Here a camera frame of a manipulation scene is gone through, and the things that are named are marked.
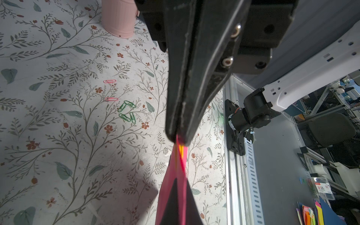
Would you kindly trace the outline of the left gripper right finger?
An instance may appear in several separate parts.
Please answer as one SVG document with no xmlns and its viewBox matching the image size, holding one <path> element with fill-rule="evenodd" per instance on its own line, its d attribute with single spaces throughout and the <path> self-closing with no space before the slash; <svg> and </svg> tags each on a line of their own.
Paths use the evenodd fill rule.
<svg viewBox="0 0 360 225">
<path fill-rule="evenodd" d="M 186 225 L 203 225 L 189 183 L 187 183 L 186 195 Z"/>
</svg>

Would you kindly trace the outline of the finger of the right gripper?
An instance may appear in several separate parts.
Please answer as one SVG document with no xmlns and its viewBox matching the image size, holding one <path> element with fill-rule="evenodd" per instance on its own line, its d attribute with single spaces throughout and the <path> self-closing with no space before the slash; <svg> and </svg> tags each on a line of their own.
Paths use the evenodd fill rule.
<svg viewBox="0 0 360 225">
<path fill-rule="evenodd" d="M 251 1 L 202 1 L 194 19 L 185 87 L 180 110 L 180 144 L 188 146 L 193 139 L 209 97 L 218 87 L 207 91 L 211 77 L 226 53 L 231 35 L 242 28 Z"/>
<path fill-rule="evenodd" d="M 176 141 L 180 119 L 195 11 L 196 1 L 163 2 L 169 56 L 166 135 L 172 142 Z"/>
</svg>

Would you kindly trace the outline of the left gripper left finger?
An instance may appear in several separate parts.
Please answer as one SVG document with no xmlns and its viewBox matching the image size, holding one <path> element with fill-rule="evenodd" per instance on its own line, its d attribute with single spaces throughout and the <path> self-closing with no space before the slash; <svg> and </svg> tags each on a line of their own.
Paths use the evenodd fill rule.
<svg viewBox="0 0 360 225">
<path fill-rule="evenodd" d="M 160 220 L 160 225 L 178 224 L 178 190 L 177 179 L 174 180 L 172 189 L 166 202 L 165 211 Z"/>
</svg>

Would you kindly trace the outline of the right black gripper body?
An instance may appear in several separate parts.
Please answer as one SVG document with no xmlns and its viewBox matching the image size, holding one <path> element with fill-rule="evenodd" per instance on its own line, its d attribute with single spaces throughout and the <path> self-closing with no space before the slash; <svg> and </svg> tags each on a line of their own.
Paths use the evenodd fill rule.
<svg viewBox="0 0 360 225">
<path fill-rule="evenodd" d="M 168 52 L 166 44 L 164 1 L 136 1 L 151 38 L 158 42 L 163 52 Z M 199 13 L 196 1 L 195 16 Z M 226 53 L 233 57 L 223 58 L 215 71 L 233 70 L 237 73 L 260 74 L 267 67 L 274 48 L 277 48 L 294 20 L 297 1 L 251 1 L 247 18 L 242 28 L 231 35 Z"/>
</svg>

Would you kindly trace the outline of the magenta paper sheet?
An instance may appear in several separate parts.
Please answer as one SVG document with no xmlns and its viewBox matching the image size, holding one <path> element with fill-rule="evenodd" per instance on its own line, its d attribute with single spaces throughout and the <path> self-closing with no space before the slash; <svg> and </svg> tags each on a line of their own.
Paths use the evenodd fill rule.
<svg viewBox="0 0 360 225">
<path fill-rule="evenodd" d="M 156 225 L 201 225 L 186 172 L 188 147 L 176 138 L 160 187 Z"/>
</svg>

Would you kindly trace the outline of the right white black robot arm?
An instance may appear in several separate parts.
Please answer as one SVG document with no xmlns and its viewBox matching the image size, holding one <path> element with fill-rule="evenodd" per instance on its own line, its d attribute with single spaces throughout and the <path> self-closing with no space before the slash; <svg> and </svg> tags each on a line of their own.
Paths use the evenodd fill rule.
<svg viewBox="0 0 360 225">
<path fill-rule="evenodd" d="M 165 132 L 189 145 L 232 74 L 256 88 L 231 117 L 244 131 L 360 67 L 359 1 L 136 1 L 169 56 Z"/>
</svg>

